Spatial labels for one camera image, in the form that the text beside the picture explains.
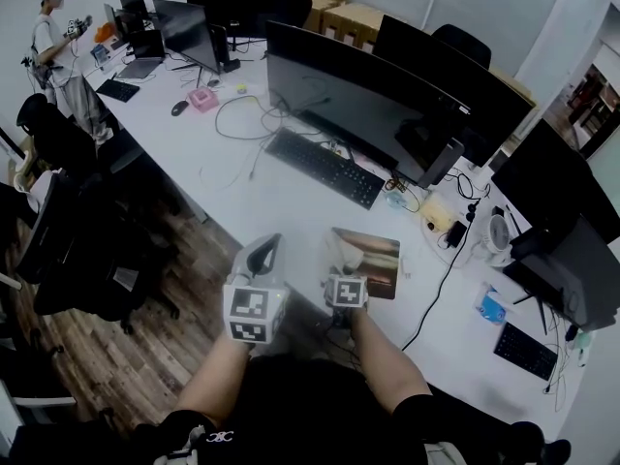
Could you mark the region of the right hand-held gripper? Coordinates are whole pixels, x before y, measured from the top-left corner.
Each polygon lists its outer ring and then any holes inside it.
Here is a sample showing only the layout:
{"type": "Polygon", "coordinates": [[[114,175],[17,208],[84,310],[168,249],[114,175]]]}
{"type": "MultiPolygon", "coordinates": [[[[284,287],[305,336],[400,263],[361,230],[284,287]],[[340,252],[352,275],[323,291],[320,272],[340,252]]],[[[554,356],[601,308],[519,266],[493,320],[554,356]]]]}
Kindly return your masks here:
{"type": "Polygon", "coordinates": [[[324,298],[326,305],[332,309],[333,325],[349,327],[352,311],[367,308],[367,278],[330,274],[325,283],[324,298]]]}

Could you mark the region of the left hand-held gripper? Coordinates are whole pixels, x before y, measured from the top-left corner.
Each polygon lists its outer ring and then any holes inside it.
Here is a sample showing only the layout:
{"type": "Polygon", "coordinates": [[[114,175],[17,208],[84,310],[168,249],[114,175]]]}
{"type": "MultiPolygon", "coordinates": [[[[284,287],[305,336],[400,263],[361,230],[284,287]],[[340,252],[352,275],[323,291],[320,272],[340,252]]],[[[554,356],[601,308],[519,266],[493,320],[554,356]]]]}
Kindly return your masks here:
{"type": "Polygon", "coordinates": [[[255,287],[282,286],[284,272],[285,238],[280,233],[259,237],[236,254],[230,285],[223,288],[224,327],[232,340],[265,345],[274,340],[290,292],[255,287]]]}

